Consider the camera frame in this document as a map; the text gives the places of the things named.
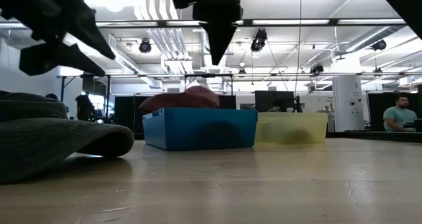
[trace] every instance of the ceiling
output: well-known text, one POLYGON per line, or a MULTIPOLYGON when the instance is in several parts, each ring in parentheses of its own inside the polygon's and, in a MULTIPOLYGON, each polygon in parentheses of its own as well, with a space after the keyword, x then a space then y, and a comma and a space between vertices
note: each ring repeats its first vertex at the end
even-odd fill
MULTIPOLYGON (((156 0, 156 9, 160 8, 159 0, 156 0)), ((89 5, 96 9, 97 21, 111 20, 139 20, 134 13, 138 0, 109 0, 93 1, 89 5), (109 5, 119 5, 121 11, 116 13, 107 9, 109 5)), ((165 1, 167 13, 169 12, 169 0, 165 1)), ((270 18, 399 18, 398 14, 385 0, 241 0, 244 8, 243 18, 270 19, 270 18)), ((192 19, 192 8, 177 11, 181 20, 192 19)), ((266 27, 268 44, 262 49, 259 58, 253 58, 250 50, 251 38, 255 36, 257 28, 238 28, 232 43, 227 49, 227 59, 222 72, 238 72, 239 64, 245 64, 247 73, 276 72, 276 65, 284 72, 296 72, 305 70, 314 63, 308 61, 318 55, 323 49, 333 46, 335 43, 347 44, 359 36, 372 30, 372 26, 324 26, 324 27, 266 27)), ((146 73, 165 73, 161 66, 162 52, 152 40, 150 53, 140 53, 138 50, 141 39, 150 38, 147 29, 101 29, 105 38, 111 34, 118 41, 118 48, 124 57, 129 58, 137 67, 146 73)), ((28 30, 0 31, 0 37, 7 38, 15 47, 26 47, 33 44, 28 30)), ((187 48, 189 57, 193 61, 193 70, 205 70, 203 48, 200 40, 200 28, 182 28, 181 33, 187 48)), ((384 39, 387 49, 378 53, 377 59, 373 57, 373 51, 361 50, 362 70, 372 72, 375 64, 383 65, 415 53, 421 50, 422 41, 417 38, 408 27, 392 34, 384 39)), ((318 57, 323 63, 325 71, 330 71, 332 63, 331 53, 327 51, 318 57)), ((90 55, 95 62, 103 67, 108 73, 121 73, 121 65, 110 61, 98 54, 90 55)), ((419 64, 419 58, 406 65, 396 65, 388 71, 403 70, 419 64)))

